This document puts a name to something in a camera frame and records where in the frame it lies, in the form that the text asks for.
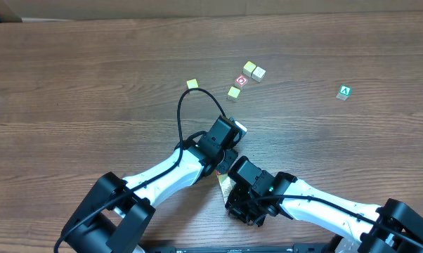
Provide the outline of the yellow S wooden block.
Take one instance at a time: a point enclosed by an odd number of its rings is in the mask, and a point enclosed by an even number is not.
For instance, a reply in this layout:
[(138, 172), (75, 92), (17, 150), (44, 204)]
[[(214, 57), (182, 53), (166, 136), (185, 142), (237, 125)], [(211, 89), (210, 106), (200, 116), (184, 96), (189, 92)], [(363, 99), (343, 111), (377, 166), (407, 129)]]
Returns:
[(227, 174), (220, 174), (216, 173), (220, 189), (223, 196), (223, 202), (227, 203), (228, 197), (230, 195), (231, 190), (233, 189), (235, 182), (227, 175)]

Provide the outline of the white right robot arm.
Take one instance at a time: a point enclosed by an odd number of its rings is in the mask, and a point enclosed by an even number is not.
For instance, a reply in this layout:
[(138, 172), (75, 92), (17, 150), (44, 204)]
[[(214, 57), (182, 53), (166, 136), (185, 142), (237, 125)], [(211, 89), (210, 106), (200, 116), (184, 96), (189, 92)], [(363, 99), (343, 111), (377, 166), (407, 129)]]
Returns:
[(362, 204), (325, 193), (288, 173), (238, 169), (226, 209), (248, 225), (266, 216), (314, 223), (335, 233), (329, 252), (423, 252), (423, 218), (395, 199)]

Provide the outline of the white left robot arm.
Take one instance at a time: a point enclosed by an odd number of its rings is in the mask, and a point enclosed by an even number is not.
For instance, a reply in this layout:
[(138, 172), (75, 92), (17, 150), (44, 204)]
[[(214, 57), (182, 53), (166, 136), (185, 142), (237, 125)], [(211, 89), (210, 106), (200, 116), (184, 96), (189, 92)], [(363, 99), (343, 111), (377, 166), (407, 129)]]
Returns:
[(104, 174), (65, 224), (55, 246), (66, 242), (76, 252), (142, 252), (139, 242), (157, 206), (214, 171), (226, 173), (237, 158), (234, 147), (246, 132), (233, 118), (219, 116), (210, 130), (192, 134), (149, 170), (122, 179), (112, 172)]

